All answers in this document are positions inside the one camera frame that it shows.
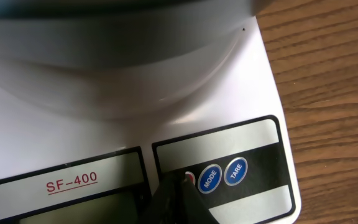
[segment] wooden table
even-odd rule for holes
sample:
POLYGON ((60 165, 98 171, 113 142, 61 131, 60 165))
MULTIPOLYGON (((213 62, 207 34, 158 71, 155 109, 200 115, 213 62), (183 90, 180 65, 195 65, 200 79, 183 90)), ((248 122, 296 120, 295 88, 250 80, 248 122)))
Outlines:
POLYGON ((297 223, 358 223, 358 0, 276 0, 257 17, 301 190, 297 223))

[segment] blue button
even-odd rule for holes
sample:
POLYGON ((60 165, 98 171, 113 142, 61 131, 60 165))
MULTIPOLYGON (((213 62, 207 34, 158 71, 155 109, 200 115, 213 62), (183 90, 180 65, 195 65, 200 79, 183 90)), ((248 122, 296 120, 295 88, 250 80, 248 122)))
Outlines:
POLYGON ((219 185, 222 178, 222 169, 217 164, 206 167, 198 179, 198 190, 203 194, 211 193, 219 185))
POLYGON ((224 181, 228 186, 239 184, 247 174, 248 163, 243 157, 233 159, 224 171, 224 181))

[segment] scale body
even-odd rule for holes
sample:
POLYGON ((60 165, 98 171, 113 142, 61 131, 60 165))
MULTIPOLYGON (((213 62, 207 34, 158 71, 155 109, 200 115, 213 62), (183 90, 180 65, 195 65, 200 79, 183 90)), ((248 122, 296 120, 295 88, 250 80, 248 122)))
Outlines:
POLYGON ((221 168, 220 180, 200 194, 217 221, 293 223, 301 199, 285 117, 256 18, 245 28, 200 89, 133 118, 65 116, 0 88, 0 223, 36 223, 39 215, 103 200, 134 185, 144 191, 141 200, 149 200, 167 172, 191 171, 200 190, 201 170, 211 164, 221 168), (269 146, 276 157, 258 154, 269 146), (224 173, 238 157, 247 161, 247 170, 230 186, 224 173), (273 169, 271 176, 263 176, 263 166, 273 169), (278 167, 282 173, 275 173, 278 167), (222 195, 231 187, 243 193, 225 201, 222 195))

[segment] black object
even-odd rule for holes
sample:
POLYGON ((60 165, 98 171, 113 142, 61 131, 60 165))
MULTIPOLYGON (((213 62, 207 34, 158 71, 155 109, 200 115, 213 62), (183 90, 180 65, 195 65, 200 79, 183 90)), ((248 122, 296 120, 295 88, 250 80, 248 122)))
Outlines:
POLYGON ((192 181, 183 175, 167 175, 154 193, 150 205, 140 216, 139 224, 218 224, 192 181))

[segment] wood grain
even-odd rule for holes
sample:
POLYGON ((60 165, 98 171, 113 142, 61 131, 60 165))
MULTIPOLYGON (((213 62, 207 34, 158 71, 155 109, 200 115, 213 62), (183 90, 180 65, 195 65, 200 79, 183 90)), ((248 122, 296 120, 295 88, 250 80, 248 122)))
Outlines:
POLYGON ((297 223, 358 223, 358 0, 276 0, 257 18, 301 190, 297 223))

